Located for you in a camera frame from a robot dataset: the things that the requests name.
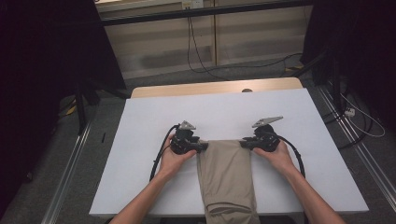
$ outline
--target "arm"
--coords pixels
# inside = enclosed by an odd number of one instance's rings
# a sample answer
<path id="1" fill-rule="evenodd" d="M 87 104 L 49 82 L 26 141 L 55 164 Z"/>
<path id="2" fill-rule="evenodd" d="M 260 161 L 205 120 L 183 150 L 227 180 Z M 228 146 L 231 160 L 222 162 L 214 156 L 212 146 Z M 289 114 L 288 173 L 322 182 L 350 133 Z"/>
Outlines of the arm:
<path id="1" fill-rule="evenodd" d="M 283 141 L 279 143 L 274 152 L 266 152 L 260 148 L 254 148 L 253 150 L 271 162 L 288 180 L 311 223 L 345 223 L 295 168 L 288 148 Z"/>
<path id="2" fill-rule="evenodd" d="M 169 135 L 165 146 L 166 150 L 163 152 L 160 171 L 148 183 L 148 185 L 128 203 L 114 218 L 111 224 L 116 223 L 141 223 L 150 207 L 154 204 L 158 195 L 165 184 L 172 179 L 172 177 L 180 169 L 184 161 L 193 157 L 196 154 L 195 150 L 189 151 L 184 155 L 175 154 L 168 146 L 173 135 Z"/>

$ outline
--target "white table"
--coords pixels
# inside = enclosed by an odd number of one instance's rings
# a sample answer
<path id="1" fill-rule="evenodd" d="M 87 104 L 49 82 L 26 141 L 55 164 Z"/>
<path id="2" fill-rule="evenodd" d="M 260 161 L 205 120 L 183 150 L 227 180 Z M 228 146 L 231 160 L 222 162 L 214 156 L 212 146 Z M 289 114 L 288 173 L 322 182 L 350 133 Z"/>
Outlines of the white table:
<path id="1" fill-rule="evenodd" d="M 272 124 L 276 133 L 298 148 L 307 180 L 329 205 L 341 213 L 368 211 L 307 90 L 297 88 L 127 100 L 90 214 L 114 216 L 147 185 L 152 161 L 174 124 L 187 120 L 204 140 L 240 139 L 253 135 L 251 125 L 258 119 L 277 116 L 284 118 Z M 259 215 L 301 212 L 286 180 L 266 160 L 251 155 Z M 149 214 L 204 214 L 195 158 L 168 182 Z"/>

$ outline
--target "wall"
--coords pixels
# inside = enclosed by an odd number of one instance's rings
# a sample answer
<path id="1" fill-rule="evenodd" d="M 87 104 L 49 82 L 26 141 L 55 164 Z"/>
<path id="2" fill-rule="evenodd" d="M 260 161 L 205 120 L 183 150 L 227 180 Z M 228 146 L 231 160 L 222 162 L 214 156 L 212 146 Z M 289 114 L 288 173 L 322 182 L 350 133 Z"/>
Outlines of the wall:
<path id="1" fill-rule="evenodd" d="M 102 18 L 181 10 L 181 0 L 98 3 Z M 204 1 L 205 7 L 262 1 Z M 204 66 L 281 58 L 302 52 L 311 7 L 293 7 L 192 18 Z M 187 19 L 151 21 L 106 27 L 125 79 L 189 70 Z M 190 61 L 200 68 L 191 37 Z"/>

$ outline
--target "beige fabric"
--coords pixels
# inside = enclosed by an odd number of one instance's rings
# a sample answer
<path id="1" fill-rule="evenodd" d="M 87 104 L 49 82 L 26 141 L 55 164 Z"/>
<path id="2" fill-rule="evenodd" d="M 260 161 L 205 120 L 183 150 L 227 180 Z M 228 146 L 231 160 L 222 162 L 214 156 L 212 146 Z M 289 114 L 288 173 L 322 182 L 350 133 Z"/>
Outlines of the beige fabric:
<path id="1" fill-rule="evenodd" d="M 206 223 L 260 223 L 250 151 L 238 141 L 209 141 L 207 150 L 198 155 L 198 178 Z"/>

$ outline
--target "carpeted floor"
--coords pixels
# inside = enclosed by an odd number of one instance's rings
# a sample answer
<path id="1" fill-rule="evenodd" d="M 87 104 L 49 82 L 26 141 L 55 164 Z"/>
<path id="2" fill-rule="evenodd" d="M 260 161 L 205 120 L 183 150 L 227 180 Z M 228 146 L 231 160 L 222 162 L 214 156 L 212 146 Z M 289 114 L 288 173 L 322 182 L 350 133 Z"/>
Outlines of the carpeted floor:
<path id="1" fill-rule="evenodd" d="M 298 65 L 299 56 L 286 60 L 286 66 Z M 243 63 L 239 65 L 251 66 L 272 63 L 268 62 Z M 284 64 L 278 63 L 268 67 L 254 68 L 222 68 L 213 70 L 211 73 L 218 77 L 230 80 L 255 79 L 269 77 L 287 77 L 291 73 L 284 72 Z M 128 90 L 132 91 L 136 87 L 168 85 L 180 83 L 197 83 L 209 81 L 222 81 L 221 78 L 212 77 L 206 73 L 193 73 L 192 71 L 177 72 L 173 74 L 163 74 L 155 77 L 140 77 L 126 80 Z M 313 86 L 311 76 L 304 75 L 301 81 L 315 102 L 318 112 L 326 115 L 331 110 L 325 105 L 317 87 Z M 105 223 L 104 219 L 90 217 L 88 212 L 91 208 L 92 200 L 96 188 L 100 181 L 102 172 L 106 165 L 106 158 L 112 146 L 114 135 L 117 131 L 120 116 L 124 107 L 124 101 L 111 95 L 101 93 L 102 100 L 99 106 L 89 110 L 96 110 L 93 118 L 92 129 L 81 152 L 77 170 L 73 176 L 70 188 L 64 199 L 57 223 Z M 364 108 L 363 102 L 355 95 L 356 102 Z M 362 118 L 354 118 L 358 125 L 362 125 Z M 331 122 L 327 125 L 328 130 L 337 146 L 347 144 L 347 138 L 338 123 Z M 381 130 L 374 125 L 373 133 L 381 133 Z M 56 133 L 53 135 L 48 145 L 47 151 L 34 170 L 34 178 L 30 183 L 21 186 L 18 195 L 8 207 L 0 224 L 23 224 L 40 223 L 50 204 L 51 197 L 57 188 L 64 167 L 70 157 L 71 150 L 77 140 L 78 117 L 76 114 L 61 118 L 58 121 Z M 395 132 L 387 130 L 382 138 L 367 136 L 363 142 L 370 149 L 373 157 L 387 174 L 392 183 L 396 183 L 396 140 Z M 341 154 L 351 171 L 358 187 L 367 202 L 370 211 L 361 214 L 343 215 L 347 223 L 395 223 L 396 213 L 389 205 L 384 194 L 375 183 L 369 171 L 358 156 L 354 147 L 341 150 Z M 160 223 L 158 218 L 147 218 L 145 223 Z M 183 219 L 171 219 L 166 223 L 187 223 Z"/>

